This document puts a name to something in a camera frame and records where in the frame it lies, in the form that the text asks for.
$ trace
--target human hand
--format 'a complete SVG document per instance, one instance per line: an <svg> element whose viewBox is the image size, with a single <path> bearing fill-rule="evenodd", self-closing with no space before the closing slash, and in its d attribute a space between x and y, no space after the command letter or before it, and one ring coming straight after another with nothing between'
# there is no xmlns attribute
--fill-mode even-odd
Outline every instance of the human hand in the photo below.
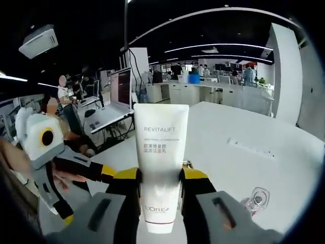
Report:
<svg viewBox="0 0 325 244"><path fill-rule="evenodd" d="M55 164L52 162L52 173L53 173L53 180L55 183L60 185L63 191L68 192L69 187L67 185L67 181L78 181L78 182L85 182L86 178L80 175L67 173L64 171L59 171L55 168Z"/></svg>

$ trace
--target person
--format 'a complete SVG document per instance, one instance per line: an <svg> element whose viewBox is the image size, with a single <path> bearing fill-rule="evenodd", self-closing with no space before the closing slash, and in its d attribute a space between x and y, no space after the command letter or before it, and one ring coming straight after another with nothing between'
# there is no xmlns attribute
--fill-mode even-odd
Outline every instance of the person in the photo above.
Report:
<svg viewBox="0 0 325 244"><path fill-rule="evenodd" d="M73 90L73 93L76 96L77 100L81 100L82 99L82 97L81 97L81 87L80 87L80 84L79 84L78 80L75 81L74 85L72 86L72 90Z"/></svg>
<svg viewBox="0 0 325 244"><path fill-rule="evenodd" d="M207 65L204 65L204 76L210 75L210 70Z"/></svg>
<svg viewBox="0 0 325 244"><path fill-rule="evenodd" d="M64 109L68 104L77 104L76 100L70 100L68 89L66 88L67 80L64 75L61 75L59 78L59 86L57 87L57 97L60 100L62 108Z"/></svg>
<svg viewBox="0 0 325 244"><path fill-rule="evenodd" d="M204 76L204 68L203 68L203 65L202 64L199 66L198 72L199 72L199 75L200 76Z"/></svg>
<svg viewBox="0 0 325 244"><path fill-rule="evenodd" d="M76 153L81 153L87 157L92 157L96 154L97 147L92 140L86 135L77 135L69 130L69 125L56 115L58 103L55 98L44 98L42 100L42 109L44 110L46 104L46 110L43 111L47 116L56 118L59 122L65 144L70 147Z"/></svg>
<svg viewBox="0 0 325 244"><path fill-rule="evenodd" d="M172 72L171 71L168 71L167 72L167 79L168 80L171 80L172 79Z"/></svg>
<svg viewBox="0 0 325 244"><path fill-rule="evenodd" d="M244 84L247 85L248 83L254 83L254 78L255 78L255 72L250 67L250 65L247 64L246 70L244 71L244 74L243 74Z"/></svg>
<svg viewBox="0 0 325 244"><path fill-rule="evenodd" d="M77 100L70 100L68 95L68 89L66 86L66 78L64 75L61 75L59 78L59 86L57 91L57 97L60 100L60 104L63 108L63 114L66 117L69 127L72 132L77 135L81 135L82 128L80 125L79 117L77 116L76 107L74 105L78 105Z"/></svg>
<svg viewBox="0 0 325 244"><path fill-rule="evenodd" d="M93 93L94 79L92 79L89 76L84 76L82 84L84 85L84 90L87 93L85 98L89 98L91 96L94 96L94 93Z"/></svg>
<svg viewBox="0 0 325 244"><path fill-rule="evenodd" d="M238 72L236 70L233 70L232 75L230 76L230 79L233 80L234 85L238 85Z"/></svg>

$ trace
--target white tube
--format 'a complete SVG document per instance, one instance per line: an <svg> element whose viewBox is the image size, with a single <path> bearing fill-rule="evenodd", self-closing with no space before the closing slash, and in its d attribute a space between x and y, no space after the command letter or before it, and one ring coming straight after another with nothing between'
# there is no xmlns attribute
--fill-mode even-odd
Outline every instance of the white tube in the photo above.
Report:
<svg viewBox="0 0 325 244"><path fill-rule="evenodd" d="M148 231L171 233L177 211L188 105L135 104L141 205Z"/></svg>

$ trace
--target white shirt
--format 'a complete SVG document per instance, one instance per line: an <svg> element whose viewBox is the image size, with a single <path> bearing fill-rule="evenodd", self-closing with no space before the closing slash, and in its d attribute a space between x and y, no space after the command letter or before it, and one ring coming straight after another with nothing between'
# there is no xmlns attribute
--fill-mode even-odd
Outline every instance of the white shirt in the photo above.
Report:
<svg viewBox="0 0 325 244"><path fill-rule="evenodd" d="M198 68L198 71L199 71L199 75L200 75L200 76L203 76L203 75L204 75L204 68L203 68L202 66L200 66L200 67Z"/></svg>
<svg viewBox="0 0 325 244"><path fill-rule="evenodd" d="M61 86L58 86L57 88L58 88L57 97L59 99L64 98L64 100L69 100L68 88L61 87Z"/></svg>
<svg viewBox="0 0 325 244"><path fill-rule="evenodd" d="M204 69L204 75L210 75L210 70L209 68Z"/></svg>

